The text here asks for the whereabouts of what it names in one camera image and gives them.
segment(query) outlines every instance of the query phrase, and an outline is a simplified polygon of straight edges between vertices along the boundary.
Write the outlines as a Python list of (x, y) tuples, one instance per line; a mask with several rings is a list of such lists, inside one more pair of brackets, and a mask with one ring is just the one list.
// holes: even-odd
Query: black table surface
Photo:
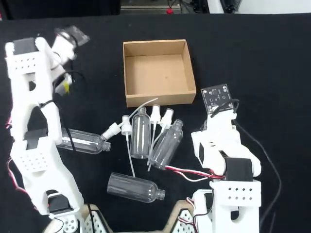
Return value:
[[(6, 42), (43, 36), (50, 44), (54, 28), (74, 24), (91, 38), (78, 48), (75, 70), (87, 79), (77, 82), (61, 107), (70, 128), (101, 134), (121, 116), (129, 114), (124, 96), (122, 42), (186, 39), (190, 49), (197, 95), (193, 104), (172, 106), (174, 118), (184, 121), (184, 138), (172, 166), (200, 169), (190, 133), (206, 118), (200, 88), (227, 83), (232, 97), (241, 101), (238, 122), (253, 134), (274, 161), (283, 180), (276, 211), (275, 232), (308, 228), (310, 208), (310, 54), (311, 15), (180, 15), (117, 16), (0, 22), (0, 47)], [(0, 49), (0, 226), (1, 232), (40, 232), (49, 219), (41, 216), (29, 197), (15, 191), (6, 161), (12, 138), (4, 125), (12, 108), (4, 49)], [(29, 127), (44, 120), (35, 112)], [(260, 160), (262, 210), (277, 190), (277, 179), (260, 148), (241, 134), (242, 143)], [(108, 195), (111, 172), (130, 175), (125, 139), (111, 139), (111, 152), (89, 155), (59, 150), (84, 196), (96, 204), (113, 231), (163, 229), (177, 200), (191, 197), (206, 182), (190, 183), (169, 171), (152, 169), (134, 160), (138, 177), (154, 181), (166, 190), (164, 201), (146, 204)], [(269, 227), (272, 215), (266, 220)]]

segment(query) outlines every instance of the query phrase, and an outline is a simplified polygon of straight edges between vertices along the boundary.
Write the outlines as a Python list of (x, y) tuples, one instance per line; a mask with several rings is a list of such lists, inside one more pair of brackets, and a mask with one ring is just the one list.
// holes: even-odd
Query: circuit board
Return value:
[[(211, 86), (201, 89), (204, 105), (207, 114), (212, 114), (216, 108), (231, 99), (227, 84)], [(232, 103), (224, 106), (220, 112), (233, 109)]]

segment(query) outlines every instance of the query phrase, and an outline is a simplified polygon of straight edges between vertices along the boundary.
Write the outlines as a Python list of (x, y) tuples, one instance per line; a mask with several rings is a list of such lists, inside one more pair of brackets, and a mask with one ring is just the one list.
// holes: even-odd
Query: plastic bottle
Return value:
[(115, 172), (109, 178), (107, 193), (146, 203), (165, 197), (165, 190), (158, 189), (154, 182)]
[(131, 157), (136, 159), (148, 158), (151, 137), (150, 118), (146, 108), (141, 107), (132, 119)]
[(176, 120), (167, 130), (164, 137), (158, 141), (151, 158), (152, 166), (165, 170), (165, 166), (170, 164), (174, 153), (183, 138), (182, 126), (183, 122), (181, 120)]
[[(88, 133), (79, 130), (69, 129), (74, 146), (79, 152), (98, 154), (101, 151), (110, 151), (111, 143), (106, 142), (100, 135), (95, 133)], [(62, 128), (63, 141), (59, 148), (72, 150), (71, 142), (68, 134), (64, 128)]]

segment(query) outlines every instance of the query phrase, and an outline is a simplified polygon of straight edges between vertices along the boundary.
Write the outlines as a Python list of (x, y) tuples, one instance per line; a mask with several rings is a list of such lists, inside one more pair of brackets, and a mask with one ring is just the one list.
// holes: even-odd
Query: open cardboard box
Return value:
[(196, 94), (186, 40), (123, 43), (127, 107), (158, 97), (160, 105), (192, 103)]

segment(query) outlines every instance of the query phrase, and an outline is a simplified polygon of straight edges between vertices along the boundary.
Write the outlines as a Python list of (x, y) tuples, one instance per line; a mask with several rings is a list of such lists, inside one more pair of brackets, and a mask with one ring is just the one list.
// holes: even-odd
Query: robotic arm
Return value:
[[(71, 26), (57, 31), (52, 48), (42, 37), (25, 38), (5, 45), (13, 98), (11, 157), (38, 211), (50, 218), (80, 220), (80, 228), (83, 228), (84, 221), (81, 221), (79, 210), (84, 200), (56, 148), (62, 142), (62, 131), (59, 111), (52, 98), (54, 91), (60, 92), (63, 85), (72, 83), (71, 76), (67, 75), (57, 86), (53, 84), (66, 73), (62, 65), (74, 59), (74, 49), (88, 40), (88, 36)], [(35, 83), (33, 90), (30, 82)], [(48, 129), (28, 131), (28, 121), (36, 106), (45, 116)], [(50, 190), (56, 193), (48, 196)]]
[[(240, 134), (231, 123), (237, 116), (234, 100), (226, 84), (202, 89), (207, 109), (206, 129), (191, 134), (194, 154), (203, 168), (224, 175), (211, 181), (212, 189), (198, 190), (193, 196), (198, 232), (258, 233), (261, 183), (253, 180), (261, 172), (259, 159), (241, 144)], [(212, 197), (211, 207), (207, 199)], [(237, 219), (231, 212), (239, 211)]]

